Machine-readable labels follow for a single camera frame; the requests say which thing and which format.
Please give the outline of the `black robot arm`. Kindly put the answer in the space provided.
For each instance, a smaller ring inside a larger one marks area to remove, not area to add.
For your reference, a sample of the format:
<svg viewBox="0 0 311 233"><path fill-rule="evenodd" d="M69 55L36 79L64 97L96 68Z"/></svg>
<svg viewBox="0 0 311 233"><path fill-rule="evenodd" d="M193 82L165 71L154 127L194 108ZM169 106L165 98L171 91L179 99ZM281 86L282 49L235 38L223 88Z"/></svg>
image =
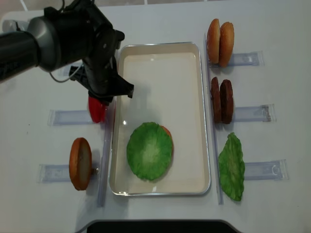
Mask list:
<svg viewBox="0 0 311 233"><path fill-rule="evenodd" d="M53 72L73 67L69 78L91 97L109 104L115 96L132 97L134 86L117 72L115 52L124 40L92 0L75 0L61 9L47 7L26 30L0 36L0 79L5 81L30 68Z"/></svg>

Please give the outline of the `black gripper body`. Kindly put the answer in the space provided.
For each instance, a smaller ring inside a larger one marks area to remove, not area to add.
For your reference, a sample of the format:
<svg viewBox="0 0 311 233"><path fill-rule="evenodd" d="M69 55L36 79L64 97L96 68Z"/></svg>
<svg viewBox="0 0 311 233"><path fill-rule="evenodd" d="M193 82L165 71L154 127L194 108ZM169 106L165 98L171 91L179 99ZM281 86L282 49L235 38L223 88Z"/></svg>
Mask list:
<svg viewBox="0 0 311 233"><path fill-rule="evenodd" d="M74 75L90 97L109 104L115 96L133 97L134 85L117 72L115 52L125 39L105 17L95 19L83 14L70 14L71 23L77 23L86 34L89 53L83 58L85 77Z"/></svg>

